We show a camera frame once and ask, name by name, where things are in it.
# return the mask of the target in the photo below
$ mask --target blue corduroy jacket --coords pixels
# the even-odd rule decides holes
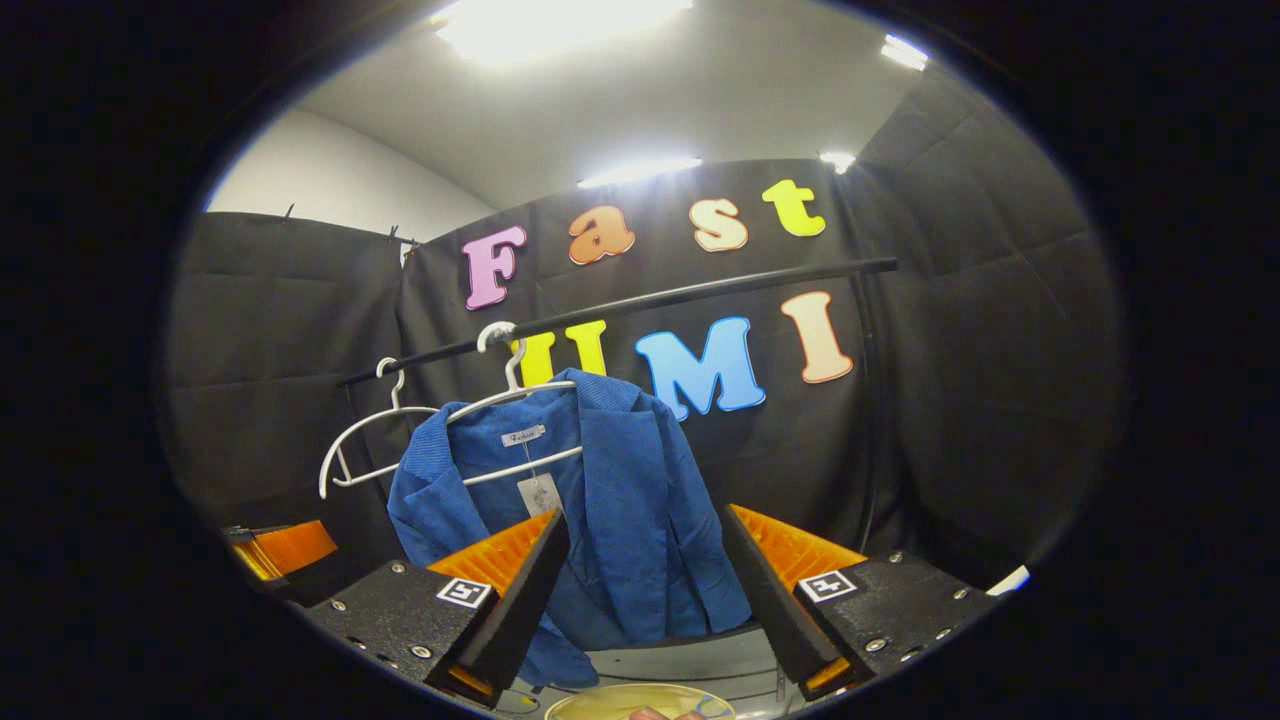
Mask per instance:
[[[671,409],[636,386],[567,369],[576,389],[535,392],[454,423],[449,402],[419,425],[387,502],[408,559],[436,560],[527,520],[521,474],[472,478],[582,446],[538,468],[554,480],[570,553],[520,676],[532,685],[594,685],[584,650],[698,637],[735,628],[750,607],[721,546],[721,525]],[[502,436],[543,425],[524,445]]]

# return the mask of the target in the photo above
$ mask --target white hanger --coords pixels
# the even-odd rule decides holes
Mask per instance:
[[[516,328],[515,324],[507,322],[498,322],[485,327],[483,331],[480,331],[480,337],[476,338],[476,350],[484,352],[485,350],[488,350],[489,341],[494,333],[499,332],[508,333],[515,328]],[[476,402],[472,402],[471,405],[467,405],[466,407],[460,407],[454,410],[452,415],[444,419],[444,424],[448,425],[453,420],[470,415],[471,413],[475,413],[481,407],[488,407],[490,405],[495,405],[498,402],[503,402],[507,400],[516,400],[531,392],[538,392],[543,389],[567,389],[577,387],[577,383],[575,383],[573,380],[557,380],[530,387],[520,387],[520,383],[516,382],[516,365],[518,365],[520,361],[525,359],[527,345],[529,343],[525,340],[521,340],[516,347],[516,354],[511,357],[511,360],[507,361],[507,366],[504,368],[507,375],[507,392],[499,392],[498,395],[486,397],[484,400],[479,400]],[[581,455],[581,454],[582,454],[582,446],[577,446],[571,450],[566,450],[563,452],[557,452],[554,455],[548,455],[547,457],[531,460],[522,465],[516,465],[515,468],[507,468],[506,470],[498,470],[495,473],[488,473],[475,478],[467,478],[462,480],[462,484],[471,486],[475,483],[483,483],[485,480],[495,480],[498,478],[506,478],[507,475],[515,475],[518,473],[524,473],[525,470],[532,470],[534,468],[549,465],[558,460],[563,460],[566,457],[573,457],[575,455]]]
[[[378,377],[379,378],[383,377],[383,368],[394,361],[396,361],[394,357],[383,357],[378,363]],[[397,462],[394,465],[388,465],[387,468],[383,468],[380,470],[374,470],[372,473],[365,473],[358,478],[352,478],[351,469],[347,468],[347,457],[343,456],[342,454],[342,441],[347,439],[348,437],[351,437],[352,433],[367,425],[369,423],[372,423],[374,420],[381,420],[383,418],[390,418],[392,415],[403,415],[406,413],[439,413],[439,410],[436,410],[435,407],[401,407],[399,391],[403,387],[404,387],[404,370],[401,370],[399,379],[396,380],[396,387],[392,388],[392,409],[383,410],[381,413],[374,413],[372,415],[347,428],[346,430],[342,432],[340,436],[338,436],[338,439],[333,441],[333,445],[329,446],[329,452],[325,454],[324,464],[320,466],[320,500],[324,500],[326,497],[325,478],[329,477],[329,464],[333,462],[334,455],[338,455],[338,464],[342,465],[342,474],[347,478],[346,480],[339,478],[333,479],[333,484],[340,487],[351,487],[371,478],[378,478],[388,473],[394,473],[396,469],[399,468],[399,462]]]

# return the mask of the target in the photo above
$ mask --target black rod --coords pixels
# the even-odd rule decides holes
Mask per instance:
[[[872,258],[869,260],[852,260],[849,263],[836,263],[832,265],[813,265],[809,268],[795,268],[790,270],[771,270],[768,273],[755,273],[751,275],[740,275],[736,278],[728,278],[723,281],[712,281],[705,283],[691,284],[687,287],[677,287],[675,290],[664,290],[662,292],[650,292],[648,295],[640,295],[636,297],[628,297],[627,300],[616,300],[613,302],[605,302],[603,305],[596,305],[594,307],[584,307],[582,310],[573,310],[571,313],[564,313],[563,315],[556,315],[552,318],[545,318],[543,320],[532,320],[530,323],[524,323],[516,325],[516,329],[511,331],[506,337],[494,337],[495,341],[509,342],[513,340],[520,340],[525,337],[531,337],[547,331],[557,331],[561,328],[567,328],[576,325],[579,323],[586,323],[591,320],[603,320],[605,318],[614,318],[617,315],[625,315],[627,313],[637,313],[640,310],[650,310],[653,307],[666,307],[667,305],[677,305],[680,302],[689,302],[690,300],[699,300],[701,297],[712,297],[716,295],[727,295],[730,292],[744,292],[748,290],[759,290],[762,287],[773,287],[778,284],[799,283],[805,281],[817,281],[823,278],[840,278],[846,275],[852,275],[858,273],[883,273],[887,270],[897,269],[897,258]],[[411,355],[402,360],[397,360],[387,365],[383,369],[383,374],[396,373],[410,368],[413,365],[421,365],[424,363],[431,363],[433,360],[442,360],[444,357],[453,357],[454,355],[462,355],[465,352],[474,351],[476,348],[476,342],[468,340],[466,342],[454,342],[453,345],[445,345],[444,347],[436,347],[430,352],[422,352],[419,355]],[[376,373],[374,370],[367,370],[357,375],[351,375],[343,379],[339,384],[353,384],[365,380],[374,379]]]

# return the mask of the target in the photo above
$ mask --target jacket sleeve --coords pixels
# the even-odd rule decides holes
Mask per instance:
[[[750,618],[751,606],[724,553],[716,507],[675,413],[662,401],[655,401],[653,413],[662,434],[669,483],[667,511],[681,560],[698,588],[712,632],[736,628]]]

